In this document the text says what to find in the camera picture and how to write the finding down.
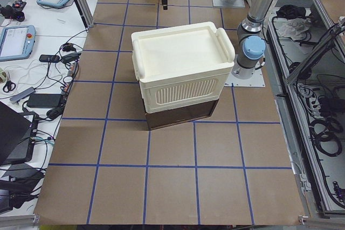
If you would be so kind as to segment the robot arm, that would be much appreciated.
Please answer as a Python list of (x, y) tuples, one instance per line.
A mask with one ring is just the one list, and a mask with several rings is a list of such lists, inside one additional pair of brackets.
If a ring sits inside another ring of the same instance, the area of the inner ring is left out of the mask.
[(232, 75), (238, 79), (249, 79), (262, 68), (262, 65), (256, 65), (264, 59), (266, 43), (259, 34), (272, 3), (273, 0), (253, 0), (246, 18), (238, 26), (240, 53), (232, 69)]

